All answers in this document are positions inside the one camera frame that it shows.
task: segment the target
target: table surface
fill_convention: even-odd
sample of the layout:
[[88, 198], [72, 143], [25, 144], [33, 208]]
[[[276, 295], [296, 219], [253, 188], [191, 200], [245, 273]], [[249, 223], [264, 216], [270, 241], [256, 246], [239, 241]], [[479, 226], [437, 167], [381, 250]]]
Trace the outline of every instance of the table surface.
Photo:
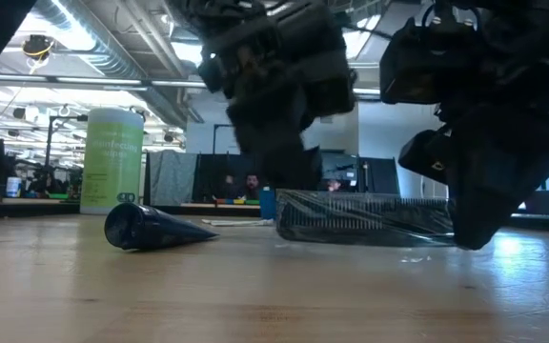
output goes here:
[[194, 207], [194, 208], [220, 208], [220, 209], [258, 209], [259, 205], [230, 205], [230, 204], [202, 204], [202, 203], [185, 203], [181, 204], [181, 207]]
[[214, 241], [123, 252], [103, 222], [0, 220], [0, 343], [549, 342], [549, 233], [465, 252], [213, 228]]
[[40, 198], [2, 198], [1, 204], [15, 204], [15, 205], [24, 205], [24, 204], [48, 204], [48, 205], [58, 205], [61, 203], [62, 199], [40, 199]]

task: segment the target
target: overhead pipe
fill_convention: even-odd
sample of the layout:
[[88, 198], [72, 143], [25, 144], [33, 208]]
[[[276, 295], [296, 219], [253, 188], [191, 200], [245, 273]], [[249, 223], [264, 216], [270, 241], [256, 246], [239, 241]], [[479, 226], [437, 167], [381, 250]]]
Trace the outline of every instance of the overhead pipe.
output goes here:
[[[23, 47], [20, 45], [7, 45], [3, 52], [22, 52]], [[69, 49], [59, 49], [59, 48], [53, 48], [48, 51], [50, 55], [67, 55], [67, 56], [76, 56], [76, 57], [83, 57], [83, 56], [108, 56], [105, 52], [96, 52], [91, 50], [69, 50]]]
[[140, 6], [136, 0], [126, 0], [134, 9], [133, 13], [136, 13], [137, 17], [141, 19], [141, 23], [145, 24], [145, 26], [148, 28], [149, 31], [152, 32], [152, 36], [146, 35], [148, 40], [152, 40], [152, 38], [156, 41], [156, 43], [160, 46], [160, 48], [164, 51], [164, 53], [167, 55], [169, 60], [174, 64], [175, 69], [177, 71], [176, 76], [179, 76], [181, 78], [188, 78], [188, 74], [185, 71], [185, 68], [183, 66], [183, 63], [181, 63], [181, 60], [179, 57], [177, 57], [177, 54], [175, 53], [173, 46], [171, 45], [171, 42], [165, 41], [164, 38], [162, 38], [162, 35], [160, 35], [160, 31], [156, 27], [156, 25], [153, 23], [152, 18], [146, 13], [145, 9], [143, 9], [142, 6]]
[[[169, 20], [174, 23], [175, 15], [173, 14], [173, 9], [169, 6], [169, 2], [167, 0], [160, 0], [160, 3], [164, 9], [164, 12], [167, 13]], [[175, 25], [173, 27], [171, 32], [171, 41], [189, 45], [202, 45], [202, 42], [200, 42], [200, 39], [198, 39], [195, 34], [181, 28], [179, 25]]]
[[[164, 38], [162, 38], [162, 35], [160, 35], [158, 28], [152, 21], [152, 18], [145, 12], [143, 7], [137, 4], [135, 0], [115, 0], [115, 4], [131, 20], [132, 25], [135, 27], [137, 32], [139, 32], [143, 40], [148, 44], [150, 49], [160, 60], [160, 62], [162, 62], [165, 68], [172, 72], [173, 75], [186, 79], [188, 74], [185, 71], [183, 63], [179, 60], [177, 54], [173, 50], [173, 46], [170, 42], [167, 42]], [[148, 28], [152, 35], [149, 35], [143, 29], [143, 25]], [[185, 100], [185, 90], [177, 90], [175, 96], [176, 104], [187, 118], [191, 118], [197, 123], [205, 122], [203, 118], [192, 109], [192, 105]]]
[[178, 75], [179, 72], [177, 71], [177, 67], [174, 65], [173, 60], [165, 56], [160, 48], [156, 45], [156, 43], [153, 42], [153, 40], [150, 38], [148, 33], [143, 29], [143, 26], [141, 26], [141, 23], [137, 19], [137, 17], [134, 16], [131, 8], [129, 7], [126, 0], [114, 0], [115, 5], [120, 9], [122, 14], [124, 14], [129, 20], [131, 21], [131, 24], [134, 26], [134, 29], [137, 30], [137, 32], [141, 35], [141, 38], [145, 41], [145, 43], [150, 47], [150, 50], [153, 52], [153, 54], [158, 58], [160, 63], [164, 66], [167, 71], [170, 71], [173, 73], [173, 75]]
[[[15, 86], [26, 84], [28, 87], [53, 87], [64, 85], [68, 88], [83, 89], [85, 87], [172, 87], [207, 89], [204, 82], [192, 80], [142, 80], [142, 79], [110, 79], [98, 77], [68, 77], [68, 76], [41, 76], [21, 74], [0, 74], [0, 86]], [[354, 88], [357, 95], [380, 95], [379, 89]]]
[[[89, 64], [111, 78], [144, 79], [148, 74], [122, 48], [112, 33], [98, 20], [91, 10], [77, 0], [38, 0], [32, 13], [63, 31], [79, 27], [87, 32], [95, 42], [92, 52], [105, 55], [83, 56]], [[137, 96], [142, 98], [165, 123], [185, 127], [186, 118], [181, 109], [160, 91], [149, 88]]]
[[[148, 126], [145, 126], [143, 128], [144, 131], [147, 131], [147, 130], [162, 130], [162, 131], [165, 131], [165, 130], [168, 130], [170, 129], [171, 127], [170, 126], [167, 126], [167, 125], [160, 125], [160, 126], [152, 126], [152, 125], [148, 125]], [[76, 131], [85, 131], [86, 128], [77, 128], [77, 129], [69, 129], [69, 128], [65, 128], [65, 127], [58, 127], [57, 128], [57, 132], [76, 132]], [[32, 132], [46, 132], [48, 131], [48, 128], [44, 128], [44, 127], [27, 127], [27, 126], [14, 126], [14, 125], [5, 125], [5, 124], [1, 124], [0, 125], [0, 130], [16, 130], [16, 131], [32, 131]]]

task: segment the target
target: ceiling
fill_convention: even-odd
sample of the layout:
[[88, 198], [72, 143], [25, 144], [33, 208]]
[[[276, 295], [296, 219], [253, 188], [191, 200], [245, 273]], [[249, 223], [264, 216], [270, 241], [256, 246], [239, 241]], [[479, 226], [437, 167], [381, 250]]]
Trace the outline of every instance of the ceiling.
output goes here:
[[359, 104], [359, 122], [366, 127], [417, 128], [427, 130], [439, 128], [441, 123], [434, 116], [435, 106], [383, 103]]
[[[69, 10], [71, 16], [81, 13], [81, 16], [73, 17], [75, 22], [70, 23], [72, 31], [60, 30], [52, 22], [45, 20], [43, 12], [34, 11], [18, 30], [16, 35], [0, 56], [0, 73], [28, 74], [34, 61], [28, 59], [21, 51], [21, 46], [31, 34], [44, 34], [53, 37], [55, 45], [51, 49], [48, 63], [34, 71], [36, 75], [62, 75], [62, 76], [87, 76], [87, 77], [111, 77], [110, 74], [97, 68], [93, 57], [97, 55], [90, 42], [95, 36], [93, 31], [77, 30], [78, 28], [98, 28], [97, 38], [102, 38], [106, 48], [119, 49], [124, 59], [134, 68], [138, 75], [150, 78], [178, 79], [179, 73], [189, 73], [190, 77], [195, 73], [195, 65], [200, 63], [200, 43], [187, 31], [175, 25], [167, 15], [167, 9], [162, 0], [135, 0], [143, 11], [148, 14], [148, 19], [157, 32], [149, 30], [150, 26], [140, 20], [140, 30], [133, 24], [129, 14], [119, 8], [118, 0], [38, 0], [38, 4], [48, 5], [56, 9], [64, 9], [70, 4], [79, 7], [79, 11]], [[348, 11], [359, 26], [368, 29], [378, 28], [395, 30], [396, 25], [403, 25], [399, 18], [390, 19], [383, 13], [384, 2], [380, 0], [329, 0], [329, 5], [334, 10]], [[406, 9], [406, 15], [413, 8]], [[148, 44], [147, 33], [152, 45]], [[174, 54], [181, 60], [182, 69], [172, 69], [170, 63], [159, 58], [153, 51], [154, 38], [161, 36], [170, 43]], [[369, 33], [345, 31], [347, 41], [347, 54], [350, 63], [358, 69], [361, 87], [377, 87], [377, 62], [384, 51], [387, 42], [377, 37], [371, 37]], [[145, 147], [151, 150], [175, 149], [183, 151], [185, 138], [183, 137], [184, 125], [167, 125], [171, 122], [166, 115], [172, 115], [169, 111], [163, 113], [161, 107], [148, 101], [143, 91], [104, 91], [104, 90], [68, 90], [68, 89], [44, 89], [23, 88], [19, 92], [18, 87], [0, 86], [0, 137], [6, 139], [7, 147], [18, 151], [32, 148], [36, 156], [43, 155], [43, 146], [46, 141], [46, 128], [48, 115], [57, 114], [60, 111], [70, 110], [71, 114], [86, 113], [92, 108], [116, 106], [125, 109], [133, 108], [136, 111], [146, 113], [146, 142]], [[159, 96], [173, 104], [174, 116], [181, 117], [184, 122], [227, 123], [225, 114], [227, 102], [221, 94], [210, 94], [207, 91], [161, 89], [157, 90]], [[12, 98], [12, 106], [6, 106]], [[38, 111], [36, 118], [29, 120], [15, 119], [12, 115], [14, 108], [30, 106], [31, 111]], [[85, 129], [83, 123], [71, 121], [57, 121], [55, 127], [60, 127], [54, 135], [54, 145], [58, 151], [83, 145], [82, 137], [77, 132]], [[18, 130], [18, 137], [12, 138], [9, 130]], [[165, 143], [165, 132], [174, 131], [175, 140], [172, 144]]]

